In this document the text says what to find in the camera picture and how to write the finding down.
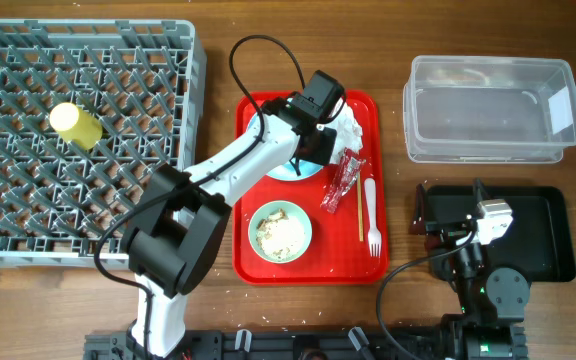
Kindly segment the white napkin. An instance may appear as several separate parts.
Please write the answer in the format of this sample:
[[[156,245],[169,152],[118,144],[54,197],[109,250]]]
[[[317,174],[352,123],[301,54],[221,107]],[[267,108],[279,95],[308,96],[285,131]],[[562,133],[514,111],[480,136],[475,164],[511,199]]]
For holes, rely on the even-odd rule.
[[[326,128],[334,129],[337,132],[330,164],[338,164],[345,149],[350,149],[359,153],[363,148],[363,129],[355,118],[354,111],[344,102],[339,100],[333,110],[333,114],[338,113],[333,121],[326,124]]]

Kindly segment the red snack wrapper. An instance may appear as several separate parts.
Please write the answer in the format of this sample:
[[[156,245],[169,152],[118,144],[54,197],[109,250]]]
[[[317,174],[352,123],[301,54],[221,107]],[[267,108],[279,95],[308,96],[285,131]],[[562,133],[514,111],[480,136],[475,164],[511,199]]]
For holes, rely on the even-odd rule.
[[[322,200],[322,209],[331,214],[336,212],[341,198],[355,184],[364,163],[357,152],[349,148],[343,150],[333,181]]]

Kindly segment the yellow plastic cup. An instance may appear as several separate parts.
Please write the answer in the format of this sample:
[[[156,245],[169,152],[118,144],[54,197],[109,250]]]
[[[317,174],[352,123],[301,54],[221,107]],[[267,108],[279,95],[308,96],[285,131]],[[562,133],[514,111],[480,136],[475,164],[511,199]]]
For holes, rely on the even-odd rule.
[[[70,102],[55,106],[49,123],[65,142],[74,142],[85,150],[92,149],[103,135],[99,120]]]

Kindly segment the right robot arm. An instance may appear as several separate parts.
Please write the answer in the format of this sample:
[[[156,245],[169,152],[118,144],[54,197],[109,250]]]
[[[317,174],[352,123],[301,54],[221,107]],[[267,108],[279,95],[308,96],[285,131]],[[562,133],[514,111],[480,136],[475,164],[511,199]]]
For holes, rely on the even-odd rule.
[[[433,330],[433,359],[521,359],[525,338],[514,325],[525,318],[530,284],[512,267],[493,266],[487,247],[501,239],[513,222],[503,199],[491,197],[476,180],[477,204],[472,214],[456,221],[440,220],[423,185],[416,187],[410,232],[425,237],[427,262],[447,270],[443,280],[458,296],[459,314],[446,314]]]

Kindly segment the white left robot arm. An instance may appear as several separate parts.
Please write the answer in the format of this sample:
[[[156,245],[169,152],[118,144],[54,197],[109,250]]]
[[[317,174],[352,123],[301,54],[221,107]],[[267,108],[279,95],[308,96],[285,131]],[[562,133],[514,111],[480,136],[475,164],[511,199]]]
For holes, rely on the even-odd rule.
[[[337,134],[328,124],[345,95],[311,91],[257,106],[257,120],[218,154],[184,170],[159,167],[126,214],[121,249],[140,305],[129,331],[141,359],[166,358],[185,336],[187,296],[212,267],[233,206],[292,159],[326,165]]]

